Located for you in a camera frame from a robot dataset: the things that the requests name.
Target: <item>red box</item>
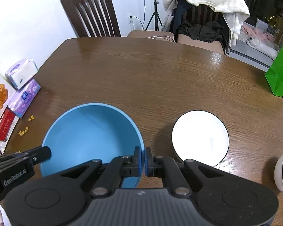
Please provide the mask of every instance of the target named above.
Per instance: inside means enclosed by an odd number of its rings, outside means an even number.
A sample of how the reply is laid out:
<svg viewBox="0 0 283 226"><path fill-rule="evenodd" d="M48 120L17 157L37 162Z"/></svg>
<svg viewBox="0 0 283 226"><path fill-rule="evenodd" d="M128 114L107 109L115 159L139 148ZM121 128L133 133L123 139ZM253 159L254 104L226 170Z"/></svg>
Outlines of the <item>red box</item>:
<svg viewBox="0 0 283 226"><path fill-rule="evenodd" d="M5 141L6 135L11 127L11 124L15 118L15 114L9 110L5 109L1 118L0 118L0 140Z"/></svg>

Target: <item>purple tissue box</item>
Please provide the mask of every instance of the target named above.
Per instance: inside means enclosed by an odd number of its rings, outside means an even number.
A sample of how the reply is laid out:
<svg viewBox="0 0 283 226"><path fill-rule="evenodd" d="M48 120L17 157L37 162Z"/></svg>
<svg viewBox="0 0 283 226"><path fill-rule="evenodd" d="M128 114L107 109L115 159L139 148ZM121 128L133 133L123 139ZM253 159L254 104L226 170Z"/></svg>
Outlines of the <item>purple tissue box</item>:
<svg viewBox="0 0 283 226"><path fill-rule="evenodd" d="M9 109L22 118L41 86L31 79L22 89L16 91L8 104Z"/></svg>

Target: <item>power outlet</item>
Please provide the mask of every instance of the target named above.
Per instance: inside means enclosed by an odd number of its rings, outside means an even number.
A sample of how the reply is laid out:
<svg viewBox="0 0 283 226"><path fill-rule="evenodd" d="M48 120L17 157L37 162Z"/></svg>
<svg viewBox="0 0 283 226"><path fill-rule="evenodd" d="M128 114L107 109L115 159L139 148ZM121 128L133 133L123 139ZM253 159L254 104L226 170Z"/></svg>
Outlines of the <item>power outlet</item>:
<svg viewBox="0 0 283 226"><path fill-rule="evenodd" d="M129 14L129 15L128 15L128 23L129 23L129 24L133 23L133 18L130 18L130 16L131 16L131 15Z"/></svg>

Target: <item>tissue box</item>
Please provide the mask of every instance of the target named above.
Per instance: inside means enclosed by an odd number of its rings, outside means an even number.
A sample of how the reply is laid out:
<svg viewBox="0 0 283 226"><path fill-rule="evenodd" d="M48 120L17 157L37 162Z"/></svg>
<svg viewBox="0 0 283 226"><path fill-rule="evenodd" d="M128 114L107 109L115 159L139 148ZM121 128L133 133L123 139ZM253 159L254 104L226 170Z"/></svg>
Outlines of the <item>tissue box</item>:
<svg viewBox="0 0 283 226"><path fill-rule="evenodd" d="M22 118L40 88L40 85L34 79L31 79L25 87L16 91L9 102L8 107L19 118Z"/></svg>
<svg viewBox="0 0 283 226"><path fill-rule="evenodd" d="M9 109L5 109L0 119L0 140L5 141L11 124L15 118L15 114Z"/></svg>
<svg viewBox="0 0 283 226"><path fill-rule="evenodd" d="M17 90L21 89L38 72L33 59L22 59L5 73L6 79Z"/></svg>

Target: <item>blue bowl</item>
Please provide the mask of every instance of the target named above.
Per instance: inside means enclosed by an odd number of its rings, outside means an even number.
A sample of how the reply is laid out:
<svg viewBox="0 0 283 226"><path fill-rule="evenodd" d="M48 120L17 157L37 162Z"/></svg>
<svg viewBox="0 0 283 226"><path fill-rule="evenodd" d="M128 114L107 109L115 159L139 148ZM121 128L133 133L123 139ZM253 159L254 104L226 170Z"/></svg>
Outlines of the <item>blue bowl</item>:
<svg viewBox="0 0 283 226"><path fill-rule="evenodd" d="M62 114L48 130L42 146L52 156L41 163L42 176L48 176L92 159L111 162L114 157L133 155L135 146L144 143L142 136L123 111L111 105L90 103ZM124 179L123 188L134 188L140 177Z"/></svg>

